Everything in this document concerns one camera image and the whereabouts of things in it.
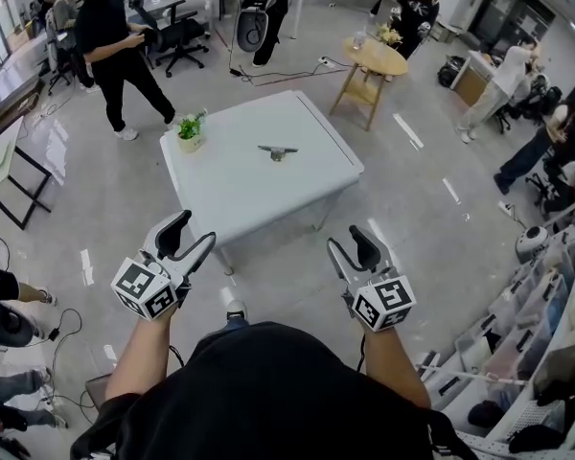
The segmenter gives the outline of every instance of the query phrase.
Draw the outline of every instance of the white robot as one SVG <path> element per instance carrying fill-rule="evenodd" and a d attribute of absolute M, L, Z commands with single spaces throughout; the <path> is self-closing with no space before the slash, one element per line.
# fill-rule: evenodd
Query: white robot
<path fill-rule="evenodd" d="M 347 284 L 341 296 L 352 318 L 357 313 L 372 331 L 394 327 L 404 321 L 417 303 L 411 285 L 394 267 L 390 251 L 382 241 L 355 225 L 349 231 L 357 246 L 359 265 L 335 239 L 328 239 L 334 269 Z"/>
<path fill-rule="evenodd" d="M 147 320 L 154 320 L 173 305 L 181 305 L 195 273 L 213 250 L 216 234 L 204 235 L 185 252 L 181 232 L 188 224 L 191 211 L 166 218 L 151 228 L 139 250 L 141 262 L 126 258 L 111 287 L 128 309 Z"/>

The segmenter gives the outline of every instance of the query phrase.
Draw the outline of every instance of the person in white shirt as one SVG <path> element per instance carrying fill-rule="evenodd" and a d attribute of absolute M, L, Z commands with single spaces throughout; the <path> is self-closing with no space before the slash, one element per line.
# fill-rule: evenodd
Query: person in white shirt
<path fill-rule="evenodd" d="M 541 46 L 530 35 L 512 46 L 479 100 L 460 118 L 456 132 L 464 143 L 476 138 L 474 129 L 486 122 L 516 93 L 526 77 L 526 63 L 539 57 Z"/>
<path fill-rule="evenodd" d="M 505 162 L 500 172 L 494 174 L 494 182 L 504 195 L 518 177 L 528 174 L 547 150 L 566 141 L 566 129 L 575 121 L 575 105 L 565 102 L 556 107 L 546 125 L 541 126 L 532 140 Z"/>

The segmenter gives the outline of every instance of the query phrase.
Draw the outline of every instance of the white pants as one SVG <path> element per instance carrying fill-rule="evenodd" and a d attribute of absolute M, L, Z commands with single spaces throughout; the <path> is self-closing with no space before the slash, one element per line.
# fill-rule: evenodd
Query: white pants
<path fill-rule="evenodd" d="M 460 118 L 456 129 L 471 131 L 474 127 L 488 121 L 495 112 L 509 102 L 509 99 L 510 97 L 493 80 L 490 80 L 479 100 Z"/>

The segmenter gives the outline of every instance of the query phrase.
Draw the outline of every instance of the small flower pot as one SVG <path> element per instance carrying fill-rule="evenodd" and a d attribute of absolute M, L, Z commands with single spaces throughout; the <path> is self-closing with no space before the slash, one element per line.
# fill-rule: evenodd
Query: small flower pot
<path fill-rule="evenodd" d="M 190 138 L 189 140 L 183 140 L 182 138 L 178 138 L 178 140 L 179 146 L 184 153 L 194 153 L 202 146 L 205 137 L 204 134 L 200 132 L 194 138 Z"/>

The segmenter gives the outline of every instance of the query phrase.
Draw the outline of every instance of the gray floor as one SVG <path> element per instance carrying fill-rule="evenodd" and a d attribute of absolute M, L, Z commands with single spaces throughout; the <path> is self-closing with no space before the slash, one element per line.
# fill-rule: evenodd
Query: gray floor
<path fill-rule="evenodd" d="M 364 13 L 341 7 L 306 6 L 299 38 L 283 36 L 270 64 L 255 72 L 312 70 L 324 55 L 345 61 L 341 40 L 364 19 Z M 289 15 L 284 31 L 291 23 Z M 228 43 L 231 25 L 224 21 L 218 27 Z M 162 70 L 154 72 L 183 112 L 202 107 L 214 112 L 286 89 L 303 90 L 327 112 L 346 76 L 263 84 L 286 78 L 269 76 L 252 84 L 228 73 L 229 54 L 219 38 L 213 36 L 209 45 L 211 52 L 200 56 L 207 64 L 203 70 L 182 61 L 170 80 Z M 361 181 L 339 199 L 320 232 L 311 229 L 317 215 L 317 207 L 312 207 L 231 244 L 228 252 L 237 270 L 233 279 L 209 260 L 194 277 L 194 291 L 173 321 L 172 344 L 184 357 L 201 337 L 222 325 L 221 295 L 232 293 L 246 302 L 252 321 L 274 320 L 308 331 L 355 366 L 360 330 L 339 299 L 343 286 L 325 247 L 328 237 L 348 242 L 352 223 L 382 233 L 413 286 L 419 304 L 400 329 L 409 353 L 450 352 L 453 339 L 496 297 L 517 264 L 514 241 L 521 229 L 498 210 L 501 195 L 492 174 L 534 132 L 525 122 L 505 136 L 484 126 L 477 142 L 460 142 L 452 125 L 465 107 L 437 84 L 436 72 L 446 55 L 463 51 L 457 42 L 424 45 L 410 60 L 410 73 L 386 86 L 371 131 L 362 129 L 367 109 L 348 99 L 340 104 L 330 121 L 365 165 Z M 250 59 L 235 51 L 232 66 L 253 73 Z M 53 98 L 42 98 L 38 110 L 72 99 L 36 128 L 31 113 L 26 120 L 31 133 L 20 143 L 55 174 L 43 197 L 53 214 L 36 212 L 28 230 L 20 232 L 0 212 L 0 235 L 11 247 L 16 274 L 58 295 L 57 309 L 45 311 L 31 304 L 27 311 L 48 328 L 68 307 L 83 317 L 82 332 L 65 342 L 56 368 L 59 394 L 77 399 L 86 380 L 112 370 L 105 346 L 119 355 L 135 321 L 112 294 L 112 277 L 124 257 L 135 254 L 147 231 L 180 207 L 159 146 L 163 124 L 151 106 L 126 86 L 126 120 L 141 131 L 137 141 L 126 143 L 112 135 L 101 93 L 60 87 Z M 396 122 L 397 113 L 421 139 L 421 149 L 414 148 Z M 20 164 L 14 174 L 31 187 L 37 182 Z M 0 196 L 15 209 L 24 206 L 9 186 L 0 188 Z M 523 181 L 508 196 L 527 223 L 538 220 L 532 197 Z M 94 283 L 89 286 L 82 275 L 84 250 L 93 266 Z M 76 327 L 76 318 L 66 314 L 62 334 Z M 55 347 L 47 343 L 26 353 L 10 350 L 0 354 L 0 367 L 50 364 Z M 76 406 L 62 400 L 59 407 L 72 425 L 70 431 L 37 428 L 18 435 L 34 458 L 65 458 L 70 443 L 85 429 Z"/>

